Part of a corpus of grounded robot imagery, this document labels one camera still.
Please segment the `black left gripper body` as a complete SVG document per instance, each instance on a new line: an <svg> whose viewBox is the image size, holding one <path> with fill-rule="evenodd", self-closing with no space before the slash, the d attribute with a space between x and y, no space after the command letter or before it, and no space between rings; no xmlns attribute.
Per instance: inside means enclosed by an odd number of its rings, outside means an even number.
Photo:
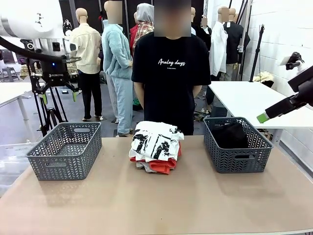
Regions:
<svg viewBox="0 0 313 235"><path fill-rule="evenodd" d="M48 82L51 79L68 80L67 64L64 62L40 61L42 69L42 79Z"/></svg>

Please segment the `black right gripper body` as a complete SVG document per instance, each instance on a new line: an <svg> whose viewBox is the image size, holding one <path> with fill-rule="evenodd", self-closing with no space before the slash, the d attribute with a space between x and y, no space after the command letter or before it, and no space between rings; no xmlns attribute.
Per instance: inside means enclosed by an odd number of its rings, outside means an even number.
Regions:
<svg viewBox="0 0 313 235"><path fill-rule="evenodd" d="M299 91L297 94L288 97L288 106L284 109L282 115L302 108L307 104L311 106L313 105L313 80L310 79L308 81L305 81L304 83L299 85L298 88Z"/></svg>

